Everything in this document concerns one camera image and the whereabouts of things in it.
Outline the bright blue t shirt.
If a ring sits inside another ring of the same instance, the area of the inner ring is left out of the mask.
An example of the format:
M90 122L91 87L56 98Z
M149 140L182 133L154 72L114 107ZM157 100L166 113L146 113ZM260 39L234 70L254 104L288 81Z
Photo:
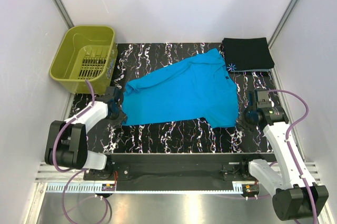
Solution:
M237 86L214 48L127 82L124 125L205 118L212 128L230 128L239 116Z

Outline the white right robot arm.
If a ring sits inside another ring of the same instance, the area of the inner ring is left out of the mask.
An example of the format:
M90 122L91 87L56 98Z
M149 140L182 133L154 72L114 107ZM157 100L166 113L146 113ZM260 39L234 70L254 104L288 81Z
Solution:
M259 182L272 197L277 217L282 221L313 219L318 222L327 199L328 190L318 185L307 169L291 131L305 115L291 123L281 106L272 105L269 90L249 92L249 104L237 122L249 130L259 129L271 144L280 172L263 158L243 159L239 174L245 180Z

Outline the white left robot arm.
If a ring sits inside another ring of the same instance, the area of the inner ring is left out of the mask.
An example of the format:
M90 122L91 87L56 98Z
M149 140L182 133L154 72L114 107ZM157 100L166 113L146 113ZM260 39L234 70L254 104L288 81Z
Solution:
M91 169L103 180L114 172L106 154L89 151L87 133L99 122L120 127L127 116L120 107L122 92L117 87L108 87L104 95L90 102L78 114L65 121L51 123L45 150L45 162L58 171Z

